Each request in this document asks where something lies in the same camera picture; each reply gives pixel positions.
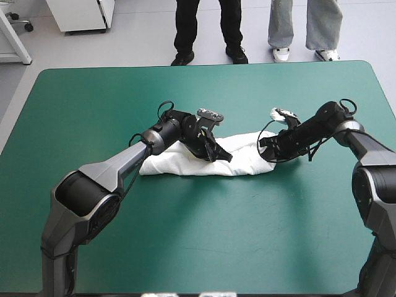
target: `folded fabric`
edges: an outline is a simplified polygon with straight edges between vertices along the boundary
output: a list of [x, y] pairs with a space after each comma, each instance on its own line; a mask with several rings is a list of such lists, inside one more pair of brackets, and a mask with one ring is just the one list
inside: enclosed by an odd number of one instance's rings
[[[233, 155], [231, 162], [217, 160], [213, 163], [196, 158], [181, 142], [176, 142], [161, 155], [144, 161], [140, 175], [172, 173], [176, 175], [255, 175], [272, 171], [274, 163], [263, 160], [257, 152], [256, 142], [260, 132], [239, 134], [216, 141]], [[264, 131], [263, 137], [274, 133]]]

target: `chair wheel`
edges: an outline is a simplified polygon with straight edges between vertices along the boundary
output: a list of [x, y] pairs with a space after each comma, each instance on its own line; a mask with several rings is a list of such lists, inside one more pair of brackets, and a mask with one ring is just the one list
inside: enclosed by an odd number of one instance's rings
[[18, 14], [10, 14], [10, 18], [12, 20], [19, 20], [19, 15]]
[[26, 25], [25, 25], [25, 30], [26, 30], [27, 32], [31, 32], [31, 31], [33, 31], [33, 29], [34, 29], [34, 27], [33, 27], [32, 24], [26, 24]]

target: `person's leg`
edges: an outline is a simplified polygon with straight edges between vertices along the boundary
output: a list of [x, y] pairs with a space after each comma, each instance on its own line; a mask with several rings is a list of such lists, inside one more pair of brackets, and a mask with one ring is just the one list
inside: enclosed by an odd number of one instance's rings
[[241, 48], [243, 39], [241, 33], [241, 0], [219, 0], [219, 2], [222, 8], [220, 26], [226, 43], [226, 54], [233, 60], [234, 64], [247, 64], [248, 58]]
[[341, 23], [337, 0], [308, 0], [306, 47], [314, 51], [337, 49]]
[[293, 0], [272, 0], [271, 2], [268, 44], [274, 49], [288, 48], [293, 41], [292, 8]]
[[220, 26], [224, 41], [229, 48], [238, 49], [243, 39], [241, 33], [241, 0], [219, 0], [219, 2], [222, 8]]
[[176, 38], [174, 47], [178, 54], [188, 55], [197, 37], [197, 10], [199, 0], [176, 0]]

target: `cabinet door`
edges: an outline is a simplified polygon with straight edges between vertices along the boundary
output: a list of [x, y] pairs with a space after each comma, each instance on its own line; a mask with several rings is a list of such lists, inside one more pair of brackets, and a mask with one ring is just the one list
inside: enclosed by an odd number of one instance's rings
[[47, 0], [62, 32], [106, 28], [97, 0]]
[[111, 27], [111, 21], [113, 20], [114, 11], [114, 0], [100, 0], [101, 9], [103, 16], [106, 19], [107, 27]]

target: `table surface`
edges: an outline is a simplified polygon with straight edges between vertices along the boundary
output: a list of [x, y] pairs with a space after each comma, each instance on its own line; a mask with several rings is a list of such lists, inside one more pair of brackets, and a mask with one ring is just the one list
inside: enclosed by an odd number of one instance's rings
[[[394, 115], [363, 61], [42, 72], [0, 156], [0, 291], [41, 290], [50, 189], [126, 148], [162, 101], [224, 114], [214, 133], [225, 137], [261, 130], [274, 106], [304, 121], [341, 98], [396, 147]], [[372, 243], [351, 193], [355, 163], [331, 140], [313, 162], [259, 176], [140, 176], [118, 216], [79, 249], [77, 292], [348, 291]]]

